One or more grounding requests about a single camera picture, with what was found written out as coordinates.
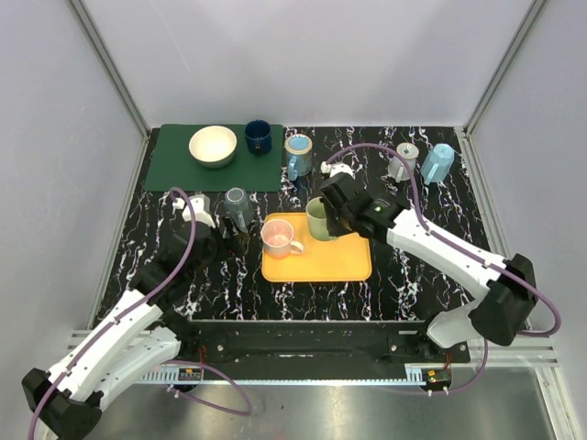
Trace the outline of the light green ceramic mug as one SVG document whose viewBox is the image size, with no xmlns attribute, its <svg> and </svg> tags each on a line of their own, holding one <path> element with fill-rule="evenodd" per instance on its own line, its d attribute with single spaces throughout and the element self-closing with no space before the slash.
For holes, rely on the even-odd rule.
<svg viewBox="0 0 587 440">
<path fill-rule="evenodd" d="M 327 229 L 327 213 L 321 197 L 310 200 L 305 208 L 308 230 L 310 235 L 318 241 L 332 241 L 332 236 Z"/>
</svg>

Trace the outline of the grey faceted mug white inside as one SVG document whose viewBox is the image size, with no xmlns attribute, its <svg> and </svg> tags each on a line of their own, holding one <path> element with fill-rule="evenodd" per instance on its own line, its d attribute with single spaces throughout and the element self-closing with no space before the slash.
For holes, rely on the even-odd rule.
<svg viewBox="0 0 587 440">
<path fill-rule="evenodd" d="M 237 228 L 247 232 L 253 220 L 253 208 L 246 191 L 238 187 L 226 191 L 225 208 Z"/>
</svg>

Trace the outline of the pink ceramic mug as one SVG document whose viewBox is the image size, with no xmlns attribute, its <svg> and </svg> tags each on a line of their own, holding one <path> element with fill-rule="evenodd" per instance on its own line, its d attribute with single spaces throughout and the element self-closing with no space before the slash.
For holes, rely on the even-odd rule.
<svg viewBox="0 0 587 440">
<path fill-rule="evenodd" d="M 301 255 L 305 246 L 295 240 L 294 227 L 283 219 L 270 219 L 260 231 L 263 250 L 273 259 Z"/>
</svg>

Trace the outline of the pale grey-blue mug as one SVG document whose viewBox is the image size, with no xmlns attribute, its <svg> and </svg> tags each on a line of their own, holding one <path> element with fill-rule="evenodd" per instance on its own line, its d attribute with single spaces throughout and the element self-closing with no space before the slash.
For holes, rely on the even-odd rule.
<svg viewBox="0 0 587 440">
<path fill-rule="evenodd" d="M 395 182 L 408 181 L 410 174 L 415 171 L 419 149 L 412 143 L 403 142 L 396 147 L 395 151 L 397 155 L 391 159 L 388 173 Z"/>
</svg>

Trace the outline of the blue mug orange inside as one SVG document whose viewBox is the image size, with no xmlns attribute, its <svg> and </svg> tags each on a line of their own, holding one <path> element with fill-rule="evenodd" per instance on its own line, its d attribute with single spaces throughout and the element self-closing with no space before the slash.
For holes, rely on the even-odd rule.
<svg viewBox="0 0 587 440">
<path fill-rule="evenodd" d="M 303 134 L 294 134 L 285 139 L 285 153 L 287 156 L 287 178 L 294 182 L 300 177 L 309 174 L 313 168 L 313 141 Z"/>
</svg>

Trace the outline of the light blue faceted mug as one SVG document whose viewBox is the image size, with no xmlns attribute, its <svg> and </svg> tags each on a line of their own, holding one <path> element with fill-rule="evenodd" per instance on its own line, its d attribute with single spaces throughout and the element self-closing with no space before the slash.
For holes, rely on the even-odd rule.
<svg viewBox="0 0 587 440">
<path fill-rule="evenodd" d="M 438 143 L 427 154 L 420 172 L 424 185 L 443 182 L 454 162 L 455 150 L 449 144 Z"/>
</svg>

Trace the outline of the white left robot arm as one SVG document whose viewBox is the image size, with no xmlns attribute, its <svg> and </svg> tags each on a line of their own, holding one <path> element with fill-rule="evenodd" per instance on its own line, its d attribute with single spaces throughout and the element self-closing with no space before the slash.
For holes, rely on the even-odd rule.
<svg viewBox="0 0 587 440">
<path fill-rule="evenodd" d="M 60 439 L 83 439 L 107 406 L 156 366 L 206 360 L 201 329 L 175 306 L 196 274 L 243 256 L 248 247 L 248 235 L 228 217 L 220 225 L 192 221 L 178 229 L 82 343 L 51 368 L 34 368 L 22 379 L 32 412 L 28 438 L 43 422 Z"/>
</svg>

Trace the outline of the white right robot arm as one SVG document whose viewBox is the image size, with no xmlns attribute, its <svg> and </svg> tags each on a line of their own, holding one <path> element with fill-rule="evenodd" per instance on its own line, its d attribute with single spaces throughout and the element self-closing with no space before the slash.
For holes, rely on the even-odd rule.
<svg viewBox="0 0 587 440">
<path fill-rule="evenodd" d="M 372 271 L 368 243 L 379 242 L 423 260 L 452 278 L 472 301 L 427 322 L 416 340 L 417 355 L 437 363 L 449 348 L 483 337 L 509 346 L 537 304 L 532 263 L 521 255 L 503 258 L 475 247 L 422 217 L 401 198 L 373 197 L 345 172 L 320 187 L 327 240 L 312 236 L 302 213 L 265 218 L 261 273 L 270 282 L 365 281 Z"/>
</svg>

